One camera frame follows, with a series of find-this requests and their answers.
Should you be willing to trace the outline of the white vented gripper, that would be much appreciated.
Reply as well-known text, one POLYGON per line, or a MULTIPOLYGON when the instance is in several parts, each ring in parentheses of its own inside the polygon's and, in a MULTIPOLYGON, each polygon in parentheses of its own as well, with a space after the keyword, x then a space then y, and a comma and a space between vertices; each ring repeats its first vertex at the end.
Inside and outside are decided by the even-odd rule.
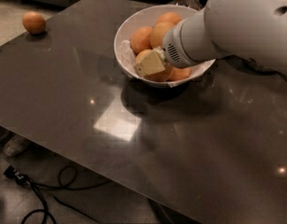
MULTIPOLYGON (((198 65, 185 52, 181 40, 181 25, 171 28, 162 39, 162 49, 167 61, 176 68, 198 65)), ((165 57, 161 49, 145 49, 135 58, 134 69, 140 77, 162 72, 166 68, 165 57)))

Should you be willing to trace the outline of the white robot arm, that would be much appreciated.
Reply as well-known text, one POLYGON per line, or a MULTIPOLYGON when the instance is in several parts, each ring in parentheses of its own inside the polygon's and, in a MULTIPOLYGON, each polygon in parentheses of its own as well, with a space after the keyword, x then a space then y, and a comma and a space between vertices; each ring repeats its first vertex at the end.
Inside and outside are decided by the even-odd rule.
POLYGON ((146 77, 169 64, 186 68, 230 55, 287 76, 287 0, 208 0, 166 32, 135 70, 146 77))

